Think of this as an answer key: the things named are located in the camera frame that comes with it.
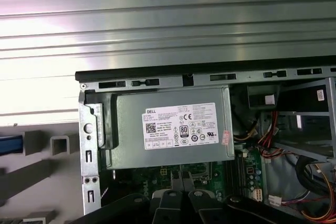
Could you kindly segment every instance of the white label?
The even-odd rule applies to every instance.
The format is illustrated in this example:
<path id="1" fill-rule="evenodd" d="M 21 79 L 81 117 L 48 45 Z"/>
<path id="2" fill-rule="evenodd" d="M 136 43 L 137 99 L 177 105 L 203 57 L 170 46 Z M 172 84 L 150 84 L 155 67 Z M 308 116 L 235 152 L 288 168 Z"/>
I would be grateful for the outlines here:
<path id="1" fill-rule="evenodd" d="M 317 91 L 317 100 L 319 102 L 324 101 L 324 91 L 323 91 L 323 89 Z"/>
<path id="2" fill-rule="evenodd" d="M 142 126 L 145 150 L 219 143 L 214 103 L 146 109 Z"/>
<path id="3" fill-rule="evenodd" d="M 273 94 L 265 96 L 265 104 L 266 105 L 275 105 L 275 98 L 274 98 Z"/>

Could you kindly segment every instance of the screw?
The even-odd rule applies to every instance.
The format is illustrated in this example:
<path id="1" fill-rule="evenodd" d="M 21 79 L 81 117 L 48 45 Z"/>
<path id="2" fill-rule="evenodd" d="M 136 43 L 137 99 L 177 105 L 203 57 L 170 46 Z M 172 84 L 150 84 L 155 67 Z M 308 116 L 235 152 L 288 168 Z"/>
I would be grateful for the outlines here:
<path id="1" fill-rule="evenodd" d="M 240 202 L 240 199 L 238 197 L 231 197 L 230 200 L 233 202 L 233 203 L 238 203 Z"/>
<path id="2" fill-rule="evenodd" d="M 198 197 L 198 196 L 202 196 L 203 193 L 201 191 L 196 191 L 194 192 L 194 195 Z"/>

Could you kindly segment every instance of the power connector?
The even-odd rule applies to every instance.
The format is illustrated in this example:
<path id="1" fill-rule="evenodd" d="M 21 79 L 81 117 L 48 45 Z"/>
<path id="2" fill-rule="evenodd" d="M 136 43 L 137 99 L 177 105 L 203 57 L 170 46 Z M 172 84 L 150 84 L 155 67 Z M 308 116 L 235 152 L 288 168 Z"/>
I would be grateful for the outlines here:
<path id="1" fill-rule="evenodd" d="M 261 202 L 263 200 L 263 191 L 262 191 L 262 189 L 255 189 L 252 192 L 252 199 Z"/>

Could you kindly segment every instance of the green circuit board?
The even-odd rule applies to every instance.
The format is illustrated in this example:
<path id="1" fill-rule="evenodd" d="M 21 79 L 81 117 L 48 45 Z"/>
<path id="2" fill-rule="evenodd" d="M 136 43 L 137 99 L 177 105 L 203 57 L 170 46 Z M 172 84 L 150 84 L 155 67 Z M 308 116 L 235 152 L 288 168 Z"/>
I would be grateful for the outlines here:
<path id="1" fill-rule="evenodd" d="M 222 201 L 224 194 L 222 162 L 138 168 L 132 171 L 132 180 L 141 184 L 138 193 L 151 197 L 156 190 L 171 188 L 171 171 L 179 170 L 191 172 L 196 189 L 212 191 L 217 199 Z"/>
<path id="2" fill-rule="evenodd" d="M 258 150 L 248 152 L 245 160 L 248 196 L 252 197 L 255 189 L 263 189 L 261 157 Z"/>
<path id="3" fill-rule="evenodd" d="M 229 162 L 238 162 L 238 156 L 241 155 Z M 183 170 L 192 174 L 196 189 L 212 191 L 219 201 L 226 196 L 226 186 L 241 187 L 245 195 L 252 198 L 255 189 L 263 188 L 261 157 L 257 150 L 251 150 L 240 160 L 243 166 L 233 166 L 237 169 L 236 175 L 225 171 L 225 162 L 208 162 L 132 169 L 131 180 L 137 185 L 137 193 L 151 197 L 156 190 L 171 188 L 171 171 Z"/>

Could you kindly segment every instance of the white connector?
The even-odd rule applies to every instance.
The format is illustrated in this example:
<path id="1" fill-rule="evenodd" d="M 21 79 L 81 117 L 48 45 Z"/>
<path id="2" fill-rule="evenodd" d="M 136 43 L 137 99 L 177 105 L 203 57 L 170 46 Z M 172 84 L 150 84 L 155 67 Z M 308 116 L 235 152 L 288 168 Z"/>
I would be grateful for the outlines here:
<path id="1" fill-rule="evenodd" d="M 281 207 L 282 198 L 274 195 L 268 195 L 268 201 L 271 206 Z"/>
<path id="2" fill-rule="evenodd" d="M 255 189 L 252 192 L 252 199 L 256 201 L 262 201 L 263 200 L 263 191 L 262 189 Z"/>

